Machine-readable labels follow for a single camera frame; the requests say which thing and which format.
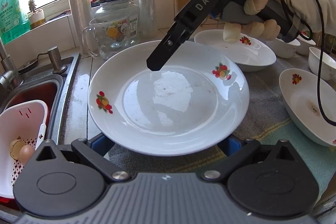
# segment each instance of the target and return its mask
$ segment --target large white plate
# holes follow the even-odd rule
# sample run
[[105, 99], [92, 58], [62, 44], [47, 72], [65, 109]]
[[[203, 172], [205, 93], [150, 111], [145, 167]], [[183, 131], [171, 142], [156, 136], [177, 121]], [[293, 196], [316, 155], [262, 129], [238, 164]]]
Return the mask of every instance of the large white plate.
[[[296, 126], [311, 140], [323, 146], [336, 146], [336, 128], [328, 124], [317, 101], [317, 76], [300, 69], [284, 70], [279, 77], [283, 102]], [[324, 113], [336, 121], [336, 91], [321, 80]]]
[[242, 33], [241, 41], [229, 43], [223, 39], [223, 30], [207, 30], [196, 34], [195, 42], [220, 50], [246, 72], [264, 69], [277, 60], [267, 45]]
[[146, 59], [158, 43], [130, 47], [99, 68], [88, 92], [95, 124], [148, 155], [185, 155], [219, 143], [246, 114], [243, 73], [220, 51], [190, 41], [160, 71], [150, 71]]

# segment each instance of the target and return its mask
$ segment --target stainless steel sink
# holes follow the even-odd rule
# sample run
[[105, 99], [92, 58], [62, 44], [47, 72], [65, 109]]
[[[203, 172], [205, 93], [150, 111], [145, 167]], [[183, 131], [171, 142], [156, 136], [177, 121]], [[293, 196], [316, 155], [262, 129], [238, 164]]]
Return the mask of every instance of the stainless steel sink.
[[[63, 58], [62, 64], [67, 70], [61, 75], [53, 74], [53, 65], [38, 65], [36, 68], [22, 74], [25, 83], [10, 92], [0, 95], [0, 113], [8, 107], [30, 100], [42, 100], [48, 105], [48, 125], [46, 139], [52, 139], [56, 144], [62, 139], [62, 128], [66, 116], [66, 108], [70, 97], [75, 73], [80, 60], [80, 54]], [[14, 222], [21, 212], [15, 204], [9, 206], [0, 203], [0, 223], [5, 220]]]

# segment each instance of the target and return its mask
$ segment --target black cable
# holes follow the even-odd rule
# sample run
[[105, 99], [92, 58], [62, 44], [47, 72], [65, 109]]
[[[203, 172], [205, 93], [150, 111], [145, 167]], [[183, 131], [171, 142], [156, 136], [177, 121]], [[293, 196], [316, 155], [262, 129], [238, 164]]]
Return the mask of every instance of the black cable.
[[[285, 15], [286, 15], [286, 18], [288, 19], [288, 21], [290, 23], [292, 23], [292, 21], [290, 20], [290, 17], [289, 15], [293, 16], [294, 13], [289, 9], [288, 5], [286, 4], [285, 0], [280, 0], [281, 1], [281, 4], [282, 4], [282, 7], [283, 7], [283, 10], [285, 12]], [[323, 12], [322, 12], [322, 8], [321, 8], [321, 5], [320, 5], [320, 2], [319, 0], [315, 0], [316, 1], [316, 4], [318, 6], [318, 10], [319, 10], [319, 13], [320, 13], [320, 19], [321, 19], [321, 26], [322, 26], [322, 41], [321, 41], [321, 55], [320, 55], [320, 63], [319, 63], [319, 73], [318, 73], [318, 76], [317, 76], [317, 101], [319, 103], [319, 109], [320, 109], [320, 112], [322, 114], [322, 117], [324, 118], [324, 120], [333, 125], [333, 126], [336, 126], [336, 122], [330, 120], [324, 113], [323, 111], [323, 108], [322, 108], [322, 104], [321, 104], [321, 98], [320, 98], [320, 82], [321, 82], [321, 68], [322, 68], [322, 58], [323, 58], [323, 46], [324, 46], [324, 35], [325, 35], [325, 27], [324, 27], [324, 18], [323, 18]], [[301, 20], [301, 22], [309, 29], [310, 31], [310, 37], [309, 39], [307, 39], [306, 37], [304, 37], [303, 35], [301, 35], [304, 39], [307, 39], [307, 40], [311, 40], [311, 37], [312, 37], [312, 30], [310, 28], [310, 26], [304, 21], [304, 20]]]

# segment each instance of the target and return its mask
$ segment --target glass mug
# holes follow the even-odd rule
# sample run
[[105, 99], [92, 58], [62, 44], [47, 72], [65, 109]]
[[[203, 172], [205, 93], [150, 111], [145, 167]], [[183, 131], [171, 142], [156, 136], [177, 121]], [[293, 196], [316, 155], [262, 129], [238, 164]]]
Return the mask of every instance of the glass mug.
[[92, 19], [89, 27], [82, 32], [82, 40], [88, 54], [98, 58], [98, 54], [89, 49], [87, 32], [93, 32], [101, 58], [108, 60], [116, 53], [130, 46], [130, 20], [128, 13], [113, 13]]

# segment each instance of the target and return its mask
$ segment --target person's arm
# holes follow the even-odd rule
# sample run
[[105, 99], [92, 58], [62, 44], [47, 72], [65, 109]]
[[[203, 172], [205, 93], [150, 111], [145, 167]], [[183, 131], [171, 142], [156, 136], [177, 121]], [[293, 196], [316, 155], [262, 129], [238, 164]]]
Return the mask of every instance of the person's arm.
[[[320, 14], [315, 0], [285, 1], [300, 18], [307, 22], [313, 32], [320, 32], [322, 30]], [[244, 11], [248, 15], [255, 15], [265, 7], [267, 2], [268, 0], [247, 0], [244, 5]], [[319, 0], [319, 2], [325, 22], [325, 32], [336, 36], [336, 0]], [[264, 23], [254, 22], [243, 26], [226, 23], [223, 38], [234, 41], [240, 37], [240, 32], [264, 40], [273, 40], [278, 36], [280, 26], [276, 24], [275, 20], [267, 20]]]

